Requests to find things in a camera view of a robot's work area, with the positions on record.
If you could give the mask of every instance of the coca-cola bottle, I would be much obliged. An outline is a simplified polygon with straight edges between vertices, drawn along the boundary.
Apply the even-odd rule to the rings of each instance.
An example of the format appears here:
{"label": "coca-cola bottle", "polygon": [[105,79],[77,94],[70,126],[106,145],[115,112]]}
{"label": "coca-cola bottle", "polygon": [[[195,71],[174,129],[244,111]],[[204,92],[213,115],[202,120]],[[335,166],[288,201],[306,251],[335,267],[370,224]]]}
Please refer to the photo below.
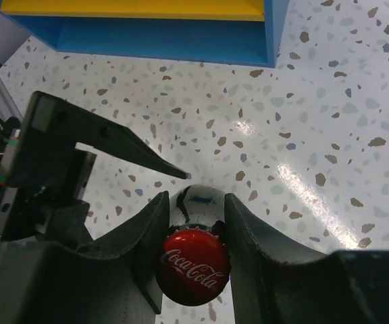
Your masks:
{"label": "coca-cola bottle", "polygon": [[205,304],[223,291],[230,275],[224,192],[189,186],[170,199],[170,229],[155,274],[163,293],[185,306]]}

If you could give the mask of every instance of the blue shelf frame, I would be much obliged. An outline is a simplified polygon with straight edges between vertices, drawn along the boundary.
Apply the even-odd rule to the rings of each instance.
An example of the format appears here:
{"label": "blue shelf frame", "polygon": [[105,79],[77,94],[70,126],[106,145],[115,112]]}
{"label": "blue shelf frame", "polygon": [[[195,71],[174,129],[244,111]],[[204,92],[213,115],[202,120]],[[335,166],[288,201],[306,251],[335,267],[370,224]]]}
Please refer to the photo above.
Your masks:
{"label": "blue shelf frame", "polygon": [[56,51],[274,68],[288,2],[264,0],[265,22],[8,17]]}

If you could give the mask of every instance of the yellow and blue shelf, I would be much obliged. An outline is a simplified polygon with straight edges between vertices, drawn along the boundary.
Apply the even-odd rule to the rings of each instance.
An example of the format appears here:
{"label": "yellow and blue shelf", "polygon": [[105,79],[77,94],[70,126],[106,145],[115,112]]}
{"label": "yellow and blue shelf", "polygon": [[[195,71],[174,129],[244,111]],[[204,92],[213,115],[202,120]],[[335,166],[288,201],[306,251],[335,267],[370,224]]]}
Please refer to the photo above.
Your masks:
{"label": "yellow and blue shelf", "polygon": [[274,67],[289,0],[0,0],[57,51]]}

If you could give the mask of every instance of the bottle cap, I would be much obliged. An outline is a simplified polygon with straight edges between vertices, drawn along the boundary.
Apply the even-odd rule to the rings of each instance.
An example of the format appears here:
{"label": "bottle cap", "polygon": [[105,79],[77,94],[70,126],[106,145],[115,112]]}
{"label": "bottle cap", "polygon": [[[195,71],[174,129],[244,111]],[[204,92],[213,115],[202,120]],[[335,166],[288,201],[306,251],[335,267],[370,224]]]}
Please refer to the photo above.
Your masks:
{"label": "bottle cap", "polygon": [[202,305],[219,296],[229,274],[226,246],[199,228],[177,230],[168,236],[155,267],[163,293],[185,306]]}

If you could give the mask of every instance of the terrazzo surface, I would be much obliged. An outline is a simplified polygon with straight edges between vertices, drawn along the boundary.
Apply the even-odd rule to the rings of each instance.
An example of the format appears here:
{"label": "terrazzo surface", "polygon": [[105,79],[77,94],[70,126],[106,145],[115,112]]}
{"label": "terrazzo surface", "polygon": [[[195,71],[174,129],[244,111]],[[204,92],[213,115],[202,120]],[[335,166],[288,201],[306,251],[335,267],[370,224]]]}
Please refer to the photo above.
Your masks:
{"label": "terrazzo surface", "polygon": [[[389,248],[389,1],[291,0],[274,70],[56,53],[32,37],[0,76],[21,111],[49,92],[191,173],[100,154],[85,196],[94,237],[158,192],[205,183],[322,252]],[[156,323],[234,323],[230,287],[196,308],[165,299]]]}

